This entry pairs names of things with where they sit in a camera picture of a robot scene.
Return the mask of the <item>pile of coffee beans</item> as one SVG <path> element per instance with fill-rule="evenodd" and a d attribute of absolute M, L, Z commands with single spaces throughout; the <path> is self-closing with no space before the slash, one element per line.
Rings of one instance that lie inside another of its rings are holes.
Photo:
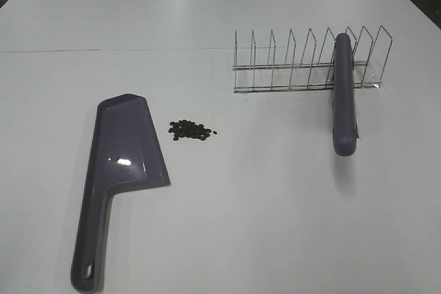
<path fill-rule="evenodd" d="M 168 132 L 173 135 L 173 140 L 178 141 L 182 138 L 194 140 L 206 140 L 210 136 L 217 135 L 216 130 L 210 129 L 202 123 L 192 120 L 181 119 L 169 123 Z"/>

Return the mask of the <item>purple plastic dustpan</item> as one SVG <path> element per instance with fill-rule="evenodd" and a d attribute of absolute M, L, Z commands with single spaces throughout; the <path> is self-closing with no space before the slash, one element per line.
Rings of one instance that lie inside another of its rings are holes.
<path fill-rule="evenodd" d="M 101 290 L 111 201 L 119 193 L 170 185 L 147 100 L 122 94 L 97 106 L 70 271 L 80 293 Z"/>

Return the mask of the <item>purple hand brush black bristles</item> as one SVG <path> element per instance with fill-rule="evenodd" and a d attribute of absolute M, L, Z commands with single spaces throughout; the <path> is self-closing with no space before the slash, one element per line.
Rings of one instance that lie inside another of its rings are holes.
<path fill-rule="evenodd" d="M 333 146 L 339 156 L 355 153 L 358 139 L 351 39 L 340 33 L 334 45 Z"/>

